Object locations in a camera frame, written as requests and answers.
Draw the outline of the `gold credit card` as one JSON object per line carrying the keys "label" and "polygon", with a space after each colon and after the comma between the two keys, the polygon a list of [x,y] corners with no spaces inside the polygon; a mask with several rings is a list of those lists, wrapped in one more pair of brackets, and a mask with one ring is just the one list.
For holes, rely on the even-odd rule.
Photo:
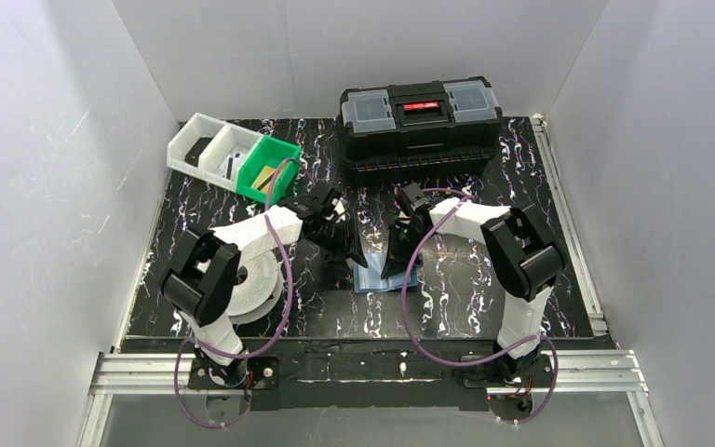
{"label": "gold credit card", "polygon": [[273,179],[273,176],[275,175],[276,170],[277,170],[276,167],[265,165],[257,174],[256,178],[254,179],[253,183],[251,184],[251,187],[256,191],[267,193],[268,188],[269,188],[269,183]]}

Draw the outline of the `white printed card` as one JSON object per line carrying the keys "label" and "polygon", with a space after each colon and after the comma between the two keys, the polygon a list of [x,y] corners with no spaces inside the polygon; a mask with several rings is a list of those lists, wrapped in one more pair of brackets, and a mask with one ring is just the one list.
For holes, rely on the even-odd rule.
{"label": "white printed card", "polygon": [[228,165],[235,165],[236,169],[238,169],[239,166],[247,159],[249,154],[249,151],[241,151],[240,148],[237,147],[229,154],[226,162]]}

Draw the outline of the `white credit card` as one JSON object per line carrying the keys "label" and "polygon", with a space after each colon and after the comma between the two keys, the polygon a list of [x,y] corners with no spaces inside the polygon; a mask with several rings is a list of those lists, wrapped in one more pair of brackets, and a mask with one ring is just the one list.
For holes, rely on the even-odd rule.
{"label": "white credit card", "polygon": [[220,177],[224,177],[225,179],[231,179],[233,176],[234,165],[228,165],[226,160],[227,160],[227,157],[219,165],[219,167],[216,169],[215,173],[217,175],[219,175]]}

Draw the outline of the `black credit card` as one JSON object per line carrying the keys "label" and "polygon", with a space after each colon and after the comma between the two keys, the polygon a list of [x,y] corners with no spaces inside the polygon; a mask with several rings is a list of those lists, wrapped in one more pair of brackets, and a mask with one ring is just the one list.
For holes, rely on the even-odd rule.
{"label": "black credit card", "polygon": [[199,164],[199,158],[212,140],[212,137],[199,137],[185,154],[184,161],[191,166],[197,167]]}

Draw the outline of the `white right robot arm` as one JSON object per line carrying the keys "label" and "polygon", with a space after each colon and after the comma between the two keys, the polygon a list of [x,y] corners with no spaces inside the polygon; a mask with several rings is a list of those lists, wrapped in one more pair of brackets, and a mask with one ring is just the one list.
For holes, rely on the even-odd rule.
{"label": "white right robot arm", "polygon": [[504,314],[493,354],[469,360],[466,366],[500,361],[519,373],[539,356],[546,301],[569,263],[567,253],[535,205],[489,206],[460,191],[443,199],[434,198],[433,192],[416,183],[398,191],[400,215],[388,237],[382,276],[403,276],[400,298],[405,300],[419,255],[432,236],[482,243],[506,293]]}

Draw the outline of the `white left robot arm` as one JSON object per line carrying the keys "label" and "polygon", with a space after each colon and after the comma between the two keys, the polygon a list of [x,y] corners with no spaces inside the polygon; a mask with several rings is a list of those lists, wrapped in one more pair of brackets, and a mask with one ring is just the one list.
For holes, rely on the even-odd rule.
{"label": "white left robot arm", "polygon": [[325,183],[287,196],[239,223],[185,230],[171,254],[160,290],[193,330],[202,354],[223,367],[250,359],[228,314],[258,285],[266,301],[283,289],[274,251],[301,240],[324,250],[329,262],[367,266],[355,219],[341,191]]}

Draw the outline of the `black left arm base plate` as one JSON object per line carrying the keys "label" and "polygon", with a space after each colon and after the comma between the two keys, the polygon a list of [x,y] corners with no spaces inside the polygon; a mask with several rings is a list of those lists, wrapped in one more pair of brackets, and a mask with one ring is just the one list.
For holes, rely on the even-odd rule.
{"label": "black left arm base plate", "polygon": [[209,358],[194,358],[187,387],[193,390],[275,389],[278,373],[279,360],[272,357],[233,360],[228,366]]}

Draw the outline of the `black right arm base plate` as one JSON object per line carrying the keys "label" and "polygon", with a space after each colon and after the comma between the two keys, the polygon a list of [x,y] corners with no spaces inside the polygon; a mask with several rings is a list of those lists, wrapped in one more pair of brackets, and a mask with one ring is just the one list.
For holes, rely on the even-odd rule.
{"label": "black right arm base plate", "polygon": [[454,369],[452,375],[465,388],[502,388],[502,394],[524,396],[534,388],[549,388],[554,378],[552,358],[538,348],[512,359],[503,355],[479,366]]}

